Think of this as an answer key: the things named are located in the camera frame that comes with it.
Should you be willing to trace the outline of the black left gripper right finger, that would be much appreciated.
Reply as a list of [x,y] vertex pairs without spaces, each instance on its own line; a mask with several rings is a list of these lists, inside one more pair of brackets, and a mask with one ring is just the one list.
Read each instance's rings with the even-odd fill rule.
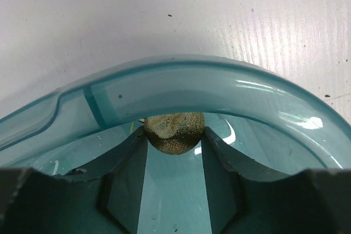
[[225,143],[206,127],[203,172],[213,233],[350,233],[350,171],[288,175]]

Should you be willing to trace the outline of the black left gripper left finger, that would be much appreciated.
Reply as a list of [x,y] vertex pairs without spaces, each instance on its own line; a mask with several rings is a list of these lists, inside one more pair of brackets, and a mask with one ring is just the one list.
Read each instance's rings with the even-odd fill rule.
[[1,233],[136,233],[148,140],[125,141],[65,175],[1,170]]

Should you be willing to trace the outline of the teal transparent plastic bin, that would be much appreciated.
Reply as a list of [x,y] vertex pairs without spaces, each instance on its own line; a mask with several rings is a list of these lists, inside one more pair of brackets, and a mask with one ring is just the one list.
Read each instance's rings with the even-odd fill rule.
[[[350,171],[350,125],[326,103],[257,66],[192,55],[127,62],[2,118],[1,170],[65,175],[144,128],[145,118],[179,112],[202,112],[205,128],[279,172]],[[148,141],[136,233],[213,233],[201,140],[181,155]]]

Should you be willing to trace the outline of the gold glitter ball ornament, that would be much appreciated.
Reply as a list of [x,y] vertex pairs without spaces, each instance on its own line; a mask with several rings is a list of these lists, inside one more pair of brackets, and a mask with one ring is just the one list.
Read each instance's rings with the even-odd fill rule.
[[179,112],[147,117],[143,121],[150,144],[167,155],[192,150],[205,130],[202,112]]

